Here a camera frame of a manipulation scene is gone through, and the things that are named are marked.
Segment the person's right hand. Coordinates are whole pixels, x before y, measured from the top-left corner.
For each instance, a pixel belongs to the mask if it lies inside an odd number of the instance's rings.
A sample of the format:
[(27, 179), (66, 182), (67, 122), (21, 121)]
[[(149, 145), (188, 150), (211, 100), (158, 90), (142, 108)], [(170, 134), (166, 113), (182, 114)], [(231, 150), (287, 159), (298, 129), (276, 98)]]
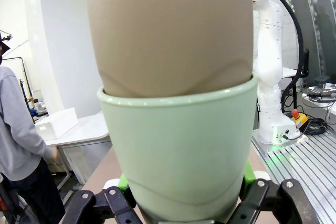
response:
[(59, 157), (58, 148), (55, 146), (52, 146), (50, 149), (51, 149), (51, 159), (55, 163), (58, 162), (58, 157)]

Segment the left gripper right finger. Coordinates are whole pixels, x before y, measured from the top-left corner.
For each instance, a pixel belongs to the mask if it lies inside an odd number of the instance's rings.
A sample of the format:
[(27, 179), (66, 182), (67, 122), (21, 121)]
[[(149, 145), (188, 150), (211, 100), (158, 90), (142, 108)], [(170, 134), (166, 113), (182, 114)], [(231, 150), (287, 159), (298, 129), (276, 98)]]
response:
[(299, 204), (303, 203), (303, 189), (296, 179), (281, 184), (257, 178), (247, 163), (239, 193), (240, 203), (228, 223), (256, 223), (261, 212), (271, 212), (279, 223), (303, 223)]

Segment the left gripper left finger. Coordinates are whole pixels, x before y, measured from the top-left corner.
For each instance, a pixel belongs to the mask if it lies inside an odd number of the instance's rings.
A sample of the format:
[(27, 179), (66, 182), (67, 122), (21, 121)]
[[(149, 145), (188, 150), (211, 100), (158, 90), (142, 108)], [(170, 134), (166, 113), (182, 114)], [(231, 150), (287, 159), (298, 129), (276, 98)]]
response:
[(62, 223), (142, 223), (135, 212), (136, 201), (124, 175), (106, 182), (101, 192), (77, 192), (66, 211)]

